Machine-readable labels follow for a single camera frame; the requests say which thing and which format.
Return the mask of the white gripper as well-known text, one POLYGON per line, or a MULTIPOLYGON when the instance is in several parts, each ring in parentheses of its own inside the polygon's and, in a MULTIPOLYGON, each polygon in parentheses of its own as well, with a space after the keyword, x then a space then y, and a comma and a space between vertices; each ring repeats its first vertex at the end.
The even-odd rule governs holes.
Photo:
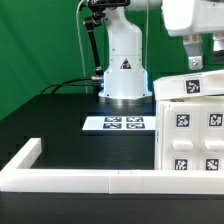
POLYGON ((213 50, 224 50, 224 2, 209 0, 162 0, 165 27, 170 36, 184 36, 183 46, 190 70, 204 67, 202 38, 214 33, 213 50))

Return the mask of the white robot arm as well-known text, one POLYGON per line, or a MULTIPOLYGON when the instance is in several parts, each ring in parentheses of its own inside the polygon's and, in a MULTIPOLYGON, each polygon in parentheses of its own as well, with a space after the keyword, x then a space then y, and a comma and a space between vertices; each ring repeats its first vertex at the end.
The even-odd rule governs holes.
POLYGON ((204 67, 201 36, 214 35, 213 52, 224 50, 224 0, 130 0, 125 6, 108 6, 106 26, 109 37, 109 67, 104 72, 104 102, 139 103, 149 100, 148 74, 142 65, 142 32, 126 19, 125 11, 161 8, 165 28, 181 36, 192 70, 204 67))

